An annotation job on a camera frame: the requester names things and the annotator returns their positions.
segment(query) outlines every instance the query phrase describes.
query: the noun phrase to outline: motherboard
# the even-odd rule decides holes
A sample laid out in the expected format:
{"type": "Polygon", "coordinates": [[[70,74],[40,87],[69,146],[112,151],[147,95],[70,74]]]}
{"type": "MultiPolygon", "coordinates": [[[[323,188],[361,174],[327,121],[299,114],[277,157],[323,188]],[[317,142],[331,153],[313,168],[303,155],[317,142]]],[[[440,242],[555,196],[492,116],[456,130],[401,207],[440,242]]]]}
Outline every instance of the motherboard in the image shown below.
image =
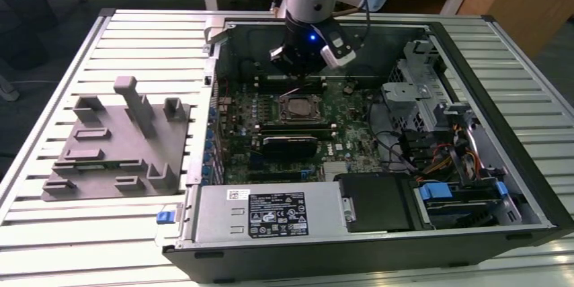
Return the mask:
{"type": "Polygon", "coordinates": [[[381,170],[364,118],[371,89],[343,78],[292,89],[256,81],[227,84],[219,100],[227,184],[329,181],[381,170]]]}

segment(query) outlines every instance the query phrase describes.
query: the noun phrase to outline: metal slotted tabletop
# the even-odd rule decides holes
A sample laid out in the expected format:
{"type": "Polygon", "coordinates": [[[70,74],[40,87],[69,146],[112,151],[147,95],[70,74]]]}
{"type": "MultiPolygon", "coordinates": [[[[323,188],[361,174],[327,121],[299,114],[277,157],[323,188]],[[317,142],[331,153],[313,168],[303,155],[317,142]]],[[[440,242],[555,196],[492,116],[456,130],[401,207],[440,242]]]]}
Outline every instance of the metal slotted tabletop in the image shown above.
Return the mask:
{"type": "MultiPolygon", "coordinates": [[[[180,97],[192,105],[183,170],[204,137],[201,87],[209,61],[204,28],[213,17],[269,17],[267,12],[128,11],[97,18],[77,56],[0,185],[0,280],[2,286],[195,286],[161,256],[177,224],[157,226],[156,213],[184,195],[42,202],[42,184],[76,119],[77,96],[106,105],[120,75],[137,79],[152,104],[180,97]]],[[[443,23],[487,92],[563,204],[574,211],[574,113],[496,23],[480,17],[373,15],[373,19],[443,23]]],[[[447,75],[463,98],[452,75],[447,75]]],[[[574,284],[570,237],[512,250],[476,266],[243,282],[240,286],[524,286],[574,284]]]]}

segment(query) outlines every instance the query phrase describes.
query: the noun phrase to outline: aluminum extrusion table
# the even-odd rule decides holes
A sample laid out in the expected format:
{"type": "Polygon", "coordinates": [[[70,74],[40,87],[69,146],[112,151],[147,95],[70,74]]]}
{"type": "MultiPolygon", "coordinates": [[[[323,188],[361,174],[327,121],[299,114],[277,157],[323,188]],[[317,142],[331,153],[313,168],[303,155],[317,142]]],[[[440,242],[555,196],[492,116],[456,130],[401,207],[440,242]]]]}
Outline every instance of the aluminum extrusion table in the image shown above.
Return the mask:
{"type": "MultiPolygon", "coordinates": [[[[116,10],[97,18],[0,185],[2,286],[196,286],[160,252],[160,246],[173,242],[179,225],[157,226],[155,222],[156,213],[175,209],[183,195],[48,203],[40,194],[72,130],[76,117],[70,107],[77,96],[97,94],[104,104],[120,104],[112,89],[118,75],[137,78],[137,92],[148,94],[151,103],[176,96],[193,106],[195,122],[189,123],[183,156],[187,169],[192,163],[188,152],[205,131],[201,120],[209,104],[201,99],[204,73],[209,73],[213,60],[203,50],[204,29],[224,17],[269,17],[269,13],[116,10]]],[[[480,17],[372,18],[443,23],[531,158],[574,212],[574,110],[498,24],[480,17]]],[[[450,81],[463,97],[455,80],[450,81]]],[[[470,267],[243,282],[237,286],[383,286],[389,282],[399,286],[571,286],[572,264],[574,242],[566,237],[470,267]]]]}

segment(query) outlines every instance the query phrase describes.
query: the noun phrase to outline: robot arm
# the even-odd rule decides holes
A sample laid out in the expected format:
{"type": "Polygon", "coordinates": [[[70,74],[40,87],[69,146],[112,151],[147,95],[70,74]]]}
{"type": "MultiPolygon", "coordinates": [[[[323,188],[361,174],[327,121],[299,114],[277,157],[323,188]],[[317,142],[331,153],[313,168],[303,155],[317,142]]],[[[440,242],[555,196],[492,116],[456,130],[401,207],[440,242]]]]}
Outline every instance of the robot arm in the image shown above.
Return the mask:
{"type": "MultiPolygon", "coordinates": [[[[336,0],[285,1],[285,37],[281,47],[271,51],[272,64],[297,79],[327,65],[344,67],[355,59],[363,40],[359,35],[347,35],[333,19],[336,0]]],[[[359,0],[357,7],[365,7],[364,1],[359,0]]]]}

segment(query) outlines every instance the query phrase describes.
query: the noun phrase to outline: metal bracket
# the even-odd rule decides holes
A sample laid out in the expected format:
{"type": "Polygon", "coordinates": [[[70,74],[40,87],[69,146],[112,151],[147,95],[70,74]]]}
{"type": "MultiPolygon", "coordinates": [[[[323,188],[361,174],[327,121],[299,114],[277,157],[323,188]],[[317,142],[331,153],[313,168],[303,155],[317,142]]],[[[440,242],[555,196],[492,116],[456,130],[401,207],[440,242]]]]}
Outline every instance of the metal bracket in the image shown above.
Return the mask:
{"type": "Polygon", "coordinates": [[[427,99],[431,96],[426,85],[405,82],[384,83],[383,93],[384,97],[393,102],[412,102],[416,99],[427,99]]]}
{"type": "Polygon", "coordinates": [[[355,209],[352,207],[352,199],[351,198],[341,198],[340,201],[343,203],[344,221],[345,222],[356,221],[355,209]]]}
{"type": "Polygon", "coordinates": [[[207,44],[213,44],[227,39],[225,18],[220,16],[209,17],[205,20],[204,38],[207,44]]]}

